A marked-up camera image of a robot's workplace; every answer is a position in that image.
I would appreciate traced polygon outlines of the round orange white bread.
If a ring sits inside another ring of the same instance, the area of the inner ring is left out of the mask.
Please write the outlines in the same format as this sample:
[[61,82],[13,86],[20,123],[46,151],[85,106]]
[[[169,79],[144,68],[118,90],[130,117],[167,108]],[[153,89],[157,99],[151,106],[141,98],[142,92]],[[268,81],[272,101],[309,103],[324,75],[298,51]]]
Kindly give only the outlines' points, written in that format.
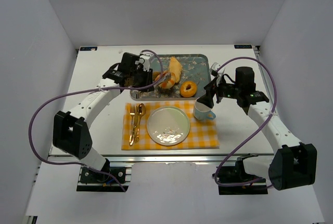
[[170,89],[174,86],[176,82],[175,74],[170,71],[164,71],[163,73],[153,72],[152,78],[154,82],[158,81],[156,86],[162,89]]

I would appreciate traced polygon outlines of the long yellow bread roll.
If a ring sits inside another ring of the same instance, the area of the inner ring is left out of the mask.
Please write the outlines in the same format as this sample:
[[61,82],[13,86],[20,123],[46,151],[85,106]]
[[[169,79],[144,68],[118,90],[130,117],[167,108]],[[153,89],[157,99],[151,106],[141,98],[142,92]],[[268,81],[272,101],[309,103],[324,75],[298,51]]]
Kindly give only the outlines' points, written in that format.
[[175,57],[171,57],[169,64],[169,71],[174,73],[176,83],[179,83],[181,79],[182,70],[183,66],[181,65],[181,63]]

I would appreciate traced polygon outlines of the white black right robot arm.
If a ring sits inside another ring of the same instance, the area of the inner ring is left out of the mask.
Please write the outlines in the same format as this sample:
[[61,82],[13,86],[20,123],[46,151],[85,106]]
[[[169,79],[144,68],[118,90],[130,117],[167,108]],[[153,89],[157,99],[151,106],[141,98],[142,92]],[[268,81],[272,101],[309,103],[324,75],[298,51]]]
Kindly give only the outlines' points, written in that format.
[[225,80],[228,75],[219,68],[218,63],[210,68],[214,79],[204,87],[206,93],[198,98],[195,108],[210,113],[214,104],[223,98],[235,99],[245,114],[258,125],[274,157],[268,159],[256,154],[240,156],[230,172],[217,168],[214,177],[218,185],[241,187],[261,179],[270,181],[276,190],[312,185],[316,175],[316,148],[312,144],[304,144],[273,113],[268,97],[256,89],[251,67],[236,68],[235,79],[230,83]]

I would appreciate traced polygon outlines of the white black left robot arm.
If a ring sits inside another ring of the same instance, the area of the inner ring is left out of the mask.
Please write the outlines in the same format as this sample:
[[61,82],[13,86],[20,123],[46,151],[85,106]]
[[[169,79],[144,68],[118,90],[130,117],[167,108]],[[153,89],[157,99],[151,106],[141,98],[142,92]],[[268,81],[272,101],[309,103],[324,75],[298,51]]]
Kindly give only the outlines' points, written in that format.
[[109,172],[110,162],[93,148],[89,132],[95,118],[124,90],[153,90],[161,80],[153,81],[153,60],[160,57],[151,50],[139,55],[125,52],[121,62],[112,65],[95,89],[68,112],[54,117],[53,146],[77,158],[91,171]]

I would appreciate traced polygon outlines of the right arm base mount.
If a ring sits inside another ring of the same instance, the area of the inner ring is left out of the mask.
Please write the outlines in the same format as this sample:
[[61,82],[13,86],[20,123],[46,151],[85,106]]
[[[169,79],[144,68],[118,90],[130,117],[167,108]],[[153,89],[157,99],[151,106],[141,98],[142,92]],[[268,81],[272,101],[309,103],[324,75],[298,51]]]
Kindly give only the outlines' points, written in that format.
[[[244,183],[251,180],[258,179],[255,175],[246,174],[243,160],[257,155],[247,154],[237,158],[236,162],[232,166],[223,166],[218,174],[217,181],[219,183],[231,184],[231,183]],[[265,195],[268,194],[268,188],[266,180],[261,179],[256,183],[247,183],[243,186],[236,187],[221,187],[218,186],[219,195]]]

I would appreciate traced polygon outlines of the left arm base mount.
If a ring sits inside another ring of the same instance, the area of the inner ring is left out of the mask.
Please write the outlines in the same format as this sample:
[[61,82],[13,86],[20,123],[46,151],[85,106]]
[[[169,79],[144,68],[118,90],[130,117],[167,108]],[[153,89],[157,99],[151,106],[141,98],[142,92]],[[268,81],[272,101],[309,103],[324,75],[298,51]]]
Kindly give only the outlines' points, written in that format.
[[[109,174],[113,175],[126,192],[129,188],[132,165],[125,162],[110,163]],[[109,175],[93,172],[81,167],[76,185],[77,192],[124,192],[121,186]]]

